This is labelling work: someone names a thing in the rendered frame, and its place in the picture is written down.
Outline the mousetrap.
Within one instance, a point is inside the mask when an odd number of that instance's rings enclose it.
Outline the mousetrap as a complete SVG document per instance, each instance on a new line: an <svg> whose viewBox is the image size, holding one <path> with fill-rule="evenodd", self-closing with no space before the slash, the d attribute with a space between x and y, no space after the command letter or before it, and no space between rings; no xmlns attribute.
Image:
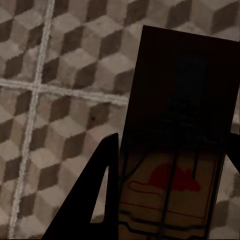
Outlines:
<svg viewBox="0 0 240 240"><path fill-rule="evenodd" d="M118 240L209 240L240 42L143 25L118 156Z"/></svg>

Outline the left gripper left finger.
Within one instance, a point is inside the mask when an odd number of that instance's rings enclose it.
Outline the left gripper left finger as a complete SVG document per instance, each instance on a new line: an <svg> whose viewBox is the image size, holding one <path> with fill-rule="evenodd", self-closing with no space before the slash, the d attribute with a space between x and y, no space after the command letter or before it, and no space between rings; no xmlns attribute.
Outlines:
<svg viewBox="0 0 240 240"><path fill-rule="evenodd" d="M109 165L104 220L90 223ZM119 136L102 139L41 240L119 240Z"/></svg>

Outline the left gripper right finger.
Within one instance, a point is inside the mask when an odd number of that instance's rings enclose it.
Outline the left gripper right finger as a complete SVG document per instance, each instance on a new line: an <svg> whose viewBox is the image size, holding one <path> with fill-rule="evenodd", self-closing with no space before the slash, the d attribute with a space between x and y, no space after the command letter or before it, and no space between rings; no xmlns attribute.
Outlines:
<svg viewBox="0 0 240 240"><path fill-rule="evenodd" d="M240 135L235 133L229 134L226 155L230 158L240 173Z"/></svg>

